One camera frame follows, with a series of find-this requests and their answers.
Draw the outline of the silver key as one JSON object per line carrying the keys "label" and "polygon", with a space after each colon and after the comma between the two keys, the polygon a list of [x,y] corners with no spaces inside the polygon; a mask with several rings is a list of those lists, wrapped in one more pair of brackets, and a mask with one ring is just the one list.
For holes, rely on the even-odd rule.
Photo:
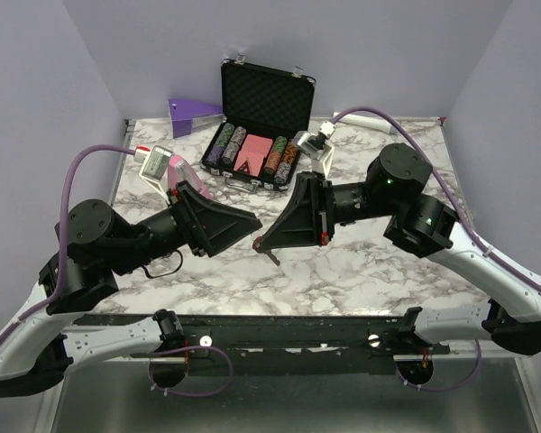
{"label": "silver key", "polygon": [[280,266],[280,260],[271,250],[264,251],[264,254],[269,257],[276,266]]}

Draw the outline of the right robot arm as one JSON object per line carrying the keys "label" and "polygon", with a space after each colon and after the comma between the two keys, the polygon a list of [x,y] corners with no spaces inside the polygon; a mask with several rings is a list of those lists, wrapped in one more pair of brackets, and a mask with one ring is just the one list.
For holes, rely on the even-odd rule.
{"label": "right robot arm", "polygon": [[362,182],[335,185],[323,175],[297,175],[289,203],[253,243],[257,253],[278,248],[324,246],[335,226],[388,217],[384,237],[400,250],[455,272],[489,295],[489,300],[451,309],[409,309],[397,331],[410,354],[453,340],[490,340],[520,355],[541,352],[541,276],[505,255],[482,251],[461,218],[423,189],[432,166],[404,143],[383,148]]}

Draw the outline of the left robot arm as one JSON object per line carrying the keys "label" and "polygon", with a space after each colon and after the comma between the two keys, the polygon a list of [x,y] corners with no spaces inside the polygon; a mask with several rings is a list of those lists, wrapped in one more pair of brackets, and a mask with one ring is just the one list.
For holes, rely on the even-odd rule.
{"label": "left robot arm", "polygon": [[21,321],[0,345],[0,398],[44,392],[78,368],[120,355],[171,356],[185,344],[176,314],[160,310],[149,318],[105,331],[74,336],[64,328],[118,292],[116,276],[143,268],[186,245],[198,257],[213,257],[259,230],[261,221],[244,211],[204,198],[187,182],[167,194],[162,211],[131,224],[99,199],[69,211],[61,294]]}

